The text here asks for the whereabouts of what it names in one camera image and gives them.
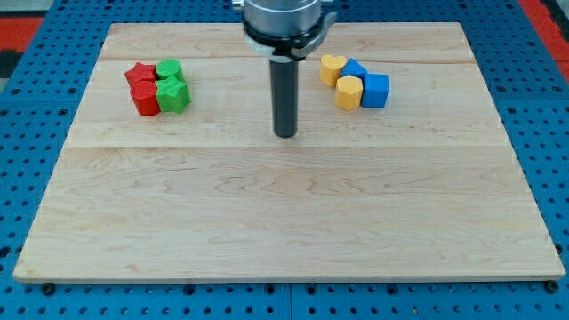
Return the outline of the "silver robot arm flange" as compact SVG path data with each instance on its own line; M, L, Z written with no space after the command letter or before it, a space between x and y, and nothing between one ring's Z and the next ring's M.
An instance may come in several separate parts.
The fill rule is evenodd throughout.
M325 40L337 21L335 11L323 14L322 0L232 0L242 17L245 42L277 63L305 60Z

